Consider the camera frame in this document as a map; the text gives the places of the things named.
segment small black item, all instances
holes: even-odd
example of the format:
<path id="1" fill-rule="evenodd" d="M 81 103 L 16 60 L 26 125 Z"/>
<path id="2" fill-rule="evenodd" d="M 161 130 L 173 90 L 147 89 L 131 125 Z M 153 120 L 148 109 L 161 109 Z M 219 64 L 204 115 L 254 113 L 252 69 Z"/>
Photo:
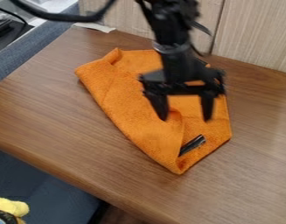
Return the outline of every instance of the small black item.
<path id="1" fill-rule="evenodd" d="M 206 142 L 206 139 L 204 136 L 199 135 L 196 138 L 193 138 L 190 142 L 183 145 L 179 152 L 179 157 L 183 156 L 185 153 L 194 150 L 195 148 L 198 148 L 200 145 L 204 144 Z"/>
<path id="2" fill-rule="evenodd" d="M 0 20 L 0 33 L 8 30 L 10 31 L 10 19 L 6 19 L 6 20 Z"/>

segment orange towel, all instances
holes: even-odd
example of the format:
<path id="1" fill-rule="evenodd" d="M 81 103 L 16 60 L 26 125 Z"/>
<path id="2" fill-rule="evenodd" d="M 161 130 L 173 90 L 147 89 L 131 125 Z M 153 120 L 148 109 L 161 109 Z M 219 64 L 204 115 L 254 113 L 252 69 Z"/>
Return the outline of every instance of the orange towel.
<path id="1" fill-rule="evenodd" d="M 181 174 L 230 139 L 226 97 L 216 99 L 213 119 L 204 122 L 198 96 L 169 96 L 171 112 L 163 122 L 137 80 L 139 74 L 161 66 L 153 50 L 115 49 L 103 59 L 77 68 L 76 74 L 127 138 L 159 164 Z M 179 157 L 181 146 L 200 134 L 206 143 Z"/>

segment floor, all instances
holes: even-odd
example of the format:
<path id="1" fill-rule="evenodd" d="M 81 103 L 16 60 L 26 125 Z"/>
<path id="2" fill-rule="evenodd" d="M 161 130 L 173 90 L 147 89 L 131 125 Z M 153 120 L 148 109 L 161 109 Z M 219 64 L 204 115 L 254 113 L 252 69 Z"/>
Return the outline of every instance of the floor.
<path id="1" fill-rule="evenodd" d="M 105 213 L 101 224 L 148 224 L 147 222 L 138 220 L 121 209 L 111 206 Z"/>

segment folded towel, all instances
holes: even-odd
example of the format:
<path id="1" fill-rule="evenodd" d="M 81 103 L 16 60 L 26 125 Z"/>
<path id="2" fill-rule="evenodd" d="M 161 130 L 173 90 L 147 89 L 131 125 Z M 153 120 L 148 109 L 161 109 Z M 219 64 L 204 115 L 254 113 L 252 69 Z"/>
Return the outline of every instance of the folded towel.
<path id="1" fill-rule="evenodd" d="M 137 79 L 161 67 L 153 50 L 115 49 L 103 59 L 80 66 L 76 74 L 128 139 L 162 166 L 182 174 L 230 139 L 227 102 L 224 95 L 219 96 L 213 119 L 204 122 L 197 95 L 169 96 L 171 112 L 166 122 L 160 120 Z M 179 157 L 181 146 L 200 134 L 206 143 Z"/>

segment wooden table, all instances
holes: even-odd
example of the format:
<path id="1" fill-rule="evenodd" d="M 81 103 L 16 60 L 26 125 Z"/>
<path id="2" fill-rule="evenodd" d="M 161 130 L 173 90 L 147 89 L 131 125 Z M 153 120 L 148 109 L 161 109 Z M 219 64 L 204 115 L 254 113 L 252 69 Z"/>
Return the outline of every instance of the wooden table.
<path id="1" fill-rule="evenodd" d="M 221 57 L 233 139 L 178 176 L 138 150 L 73 71 L 150 41 L 72 28 L 0 83 L 0 149 L 150 223 L 286 223 L 286 74 Z"/>

